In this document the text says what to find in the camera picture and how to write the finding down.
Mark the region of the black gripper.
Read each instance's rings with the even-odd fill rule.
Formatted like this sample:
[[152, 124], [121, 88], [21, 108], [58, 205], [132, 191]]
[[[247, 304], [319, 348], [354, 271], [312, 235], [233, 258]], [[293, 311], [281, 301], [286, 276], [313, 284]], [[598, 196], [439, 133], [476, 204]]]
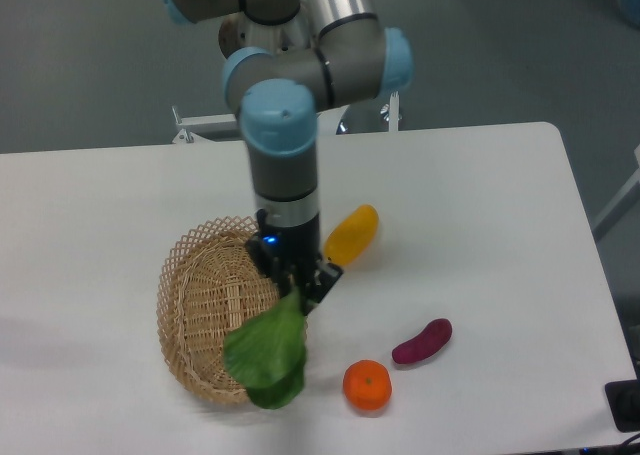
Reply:
[[344, 274], [342, 267], [320, 256], [319, 214], [301, 225], [277, 227], [259, 209], [256, 221], [258, 229], [245, 243], [249, 257], [280, 296], [291, 292], [292, 276], [301, 293], [302, 313], [309, 315]]

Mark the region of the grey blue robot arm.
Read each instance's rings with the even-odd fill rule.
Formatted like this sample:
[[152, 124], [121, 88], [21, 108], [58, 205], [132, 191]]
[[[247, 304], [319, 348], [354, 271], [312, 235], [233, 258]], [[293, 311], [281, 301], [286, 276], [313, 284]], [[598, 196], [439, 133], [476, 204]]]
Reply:
[[405, 89], [411, 47], [380, 25], [372, 0], [162, 0], [196, 24], [246, 17], [241, 47], [223, 66], [224, 100], [246, 145], [257, 231], [246, 245], [281, 295], [311, 312], [342, 275], [320, 249], [318, 115]]

